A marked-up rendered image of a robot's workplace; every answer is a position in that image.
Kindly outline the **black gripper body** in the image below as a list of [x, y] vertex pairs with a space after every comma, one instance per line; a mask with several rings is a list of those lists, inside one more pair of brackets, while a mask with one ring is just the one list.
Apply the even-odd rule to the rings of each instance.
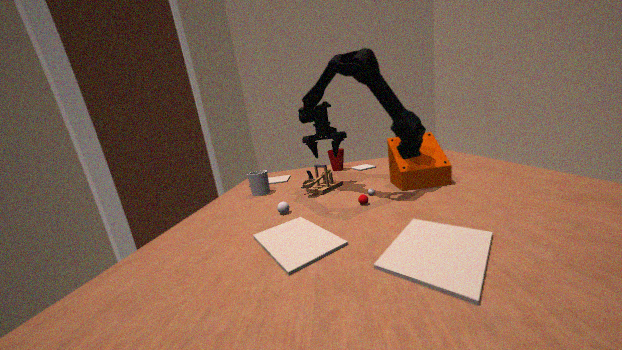
[[[332, 139], [334, 141], [338, 141], [338, 140], [347, 138], [345, 131], [335, 132], [330, 135], [329, 124], [330, 122], [328, 122], [328, 119], [315, 121], [315, 124], [313, 124], [313, 127], [315, 127], [316, 129], [316, 134], [310, 135], [310, 136], [304, 136], [302, 139], [303, 143], [309, 144], [309, 143], [314, 143], [316, 140], [325, 140], [325, 139]], [[320, 136], [322, 137], [320, 138]], [[325, 136], [327, 136], [327, 138]]]

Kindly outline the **dark red cup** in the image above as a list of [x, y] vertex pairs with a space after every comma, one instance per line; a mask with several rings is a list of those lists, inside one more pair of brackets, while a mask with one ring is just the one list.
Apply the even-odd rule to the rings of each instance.
[[343, 170], [344, 149], [338, 149], [337, 157], [334, 157], [333, 150], [328, 150], [329, 159], [333, 171]]

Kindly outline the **white ball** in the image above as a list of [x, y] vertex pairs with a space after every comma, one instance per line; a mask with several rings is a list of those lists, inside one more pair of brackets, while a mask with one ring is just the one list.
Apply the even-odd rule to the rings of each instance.
[[277, 206], [277, 209], [280, 213], [285, 214], [289, 211], [289, 204], [287, 202], [280, 202]]

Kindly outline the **white flat square board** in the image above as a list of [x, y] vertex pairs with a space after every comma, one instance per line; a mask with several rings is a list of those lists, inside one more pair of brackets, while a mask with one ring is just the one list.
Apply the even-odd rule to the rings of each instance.
[[269, 184], [284, 183], [284, 182], [287, 182], [290, 177], [291, 175], [277, 176], [277, 177], [270, 177], [268, 178], [268, 180], [269, 180]]
[[479, 306], [492, 232], [413, 219], [374, 269]]
[[348, 245], [348, 241], [302, 217], [253, 236], [288, 276]]

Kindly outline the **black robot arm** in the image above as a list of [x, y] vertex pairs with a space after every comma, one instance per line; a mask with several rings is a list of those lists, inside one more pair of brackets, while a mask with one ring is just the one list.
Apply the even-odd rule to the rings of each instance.
[[316, 85], [302, 99], [304, 106], [298, 110], [301, 123], [328, 119], [327, 108], [331, 105], [327, 102], [317, 104], [336, 73], [353, 76], [372, 92], [393, 121], [390, 129], [400, 139], [396, 149], [403, 159], [421, 156], [420, 148], [426, 129], [421, 120], [399, 101], [382, 76], [379, 62], [371, 49], [337, 54], [328, 62]]

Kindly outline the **grey cup with white rim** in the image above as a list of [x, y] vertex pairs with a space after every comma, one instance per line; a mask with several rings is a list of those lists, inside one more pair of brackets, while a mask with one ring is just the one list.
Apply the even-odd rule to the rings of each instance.
[[262, 196], [270, 193], [267, 170], [251, 172], [247, 176], [253, 196]]

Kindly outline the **white flat square tile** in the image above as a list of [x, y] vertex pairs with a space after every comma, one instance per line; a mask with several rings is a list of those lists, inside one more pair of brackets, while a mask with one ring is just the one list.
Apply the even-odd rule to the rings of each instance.
[[364, 165], [359, 165], [359, 166], [351, 167], [351, 169], [358, 170], [358, 171], [367, 170], [367, 169], [371, 169], [371, 168], [376, 168], [376, 166], [364, 164]]

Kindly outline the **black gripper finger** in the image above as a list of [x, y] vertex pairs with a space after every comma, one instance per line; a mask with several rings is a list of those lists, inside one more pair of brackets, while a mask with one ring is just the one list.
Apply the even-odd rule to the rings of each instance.
[[314, 143], [305, 144], [305, 145], [307, 145], [307, 146], [310, 148], [310, 150], [312, 151], [312, 153], [314, 154], [314, 156], [315, 156], [316, 158], [318, 158], [317, 143], [318, 143], [318, 142], [314, 142]]
[[335, 157], [335, 158], [337, 157], [337, 153], [338, 153], [339, 145], [340, 145], [341, 141], [343, 141], [343, 140], [344, 140], [344, 139], [342, 139], [342, 140], [338, 140], [338, 141], [331, 141], [331, 143], [332, 143], [332, 148], [333, 148], [333, 154], [334, 154], [334, 157]]

